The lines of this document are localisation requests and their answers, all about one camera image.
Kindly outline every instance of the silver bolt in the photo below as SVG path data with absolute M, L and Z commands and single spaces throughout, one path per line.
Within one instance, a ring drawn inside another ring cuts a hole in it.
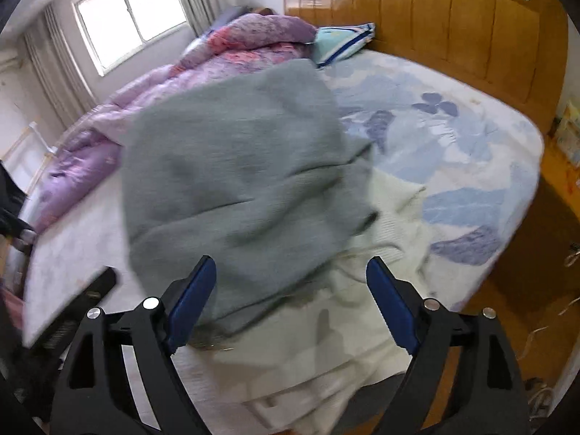
M 101 310 L 98 307 L 94 307 L 92 309 L 89 309 L 89 311 L 86 313 L 86 316 L 89 319 L 97 319 L 97 317 L 100 315 L 101 315 Z
M 488 319 L 495 319 L 498 316 L 498 313 L 495 312 L 495 309 L 492 309 L 491 307 L 485 307 L 482 313 Z
M 157 298 L 147 298 L 143 301 L 143 307 L 145 309 L 155 309 L 159 305 L 159 300 Z
M 429 309 L 430 311 L 436 311 L 441 307 L 441 303 L 437 299 L 425 299 L 423 302 L 425 309 Z

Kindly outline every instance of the wire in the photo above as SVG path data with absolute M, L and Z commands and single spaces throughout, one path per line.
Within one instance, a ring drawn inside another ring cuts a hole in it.
M 570 309 L 570 307 L 572 305 L 576 304 L 578 301 L 580 301 L 580 296 L 578 296 L 578 298 L 574 299 L 573 301 L 570 301 L 564 309 L 562 309 L 560 312 L 558 312 L 557 317 L 564 315 L 568 311 L 568 309 Z M 540 327 L 539 329 L 536 329 L 536 330 L 530 332 L 528 334 L 528 338 L 526 339 L 526 344 L 524 345 L 524 349 L 521 351 L 520 356 L 518 356 L 516 360 L 520 361 L 520 360 L 523 360 L 524 358 L 526 358 L 526 356 L 528 356 L 528 353 L 531 350 L 532 342 L 534 341 L 534 336 L 538 332 L 544 331 L 549 327 L 550 327 L 549 325 L 546 325 L 545 327 Z

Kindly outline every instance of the gray garment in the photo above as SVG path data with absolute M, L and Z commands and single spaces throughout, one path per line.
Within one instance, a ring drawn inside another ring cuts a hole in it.
M 366 140 L 343 134 L 312 63 L 293 60 L 145 109 L 123 161 L 130 262 L 150 295 L 202 255 L 217 287 L 196 335 L 245 328 L 366 229 Z

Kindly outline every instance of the pillow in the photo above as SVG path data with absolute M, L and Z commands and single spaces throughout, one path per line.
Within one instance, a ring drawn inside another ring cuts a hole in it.
M 320 28 L 312 48 L 312 61 L 318 68 L 349 58 L 375 37 L 375 24 Z

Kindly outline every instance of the headboard panel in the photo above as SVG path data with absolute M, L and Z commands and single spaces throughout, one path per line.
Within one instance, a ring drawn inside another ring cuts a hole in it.
M 558 0 L 285 0 L 285 8 L 317 26 L 374 22 L 370 49 L 480 89 L 542 132 L 552 123 L 568 50 Z

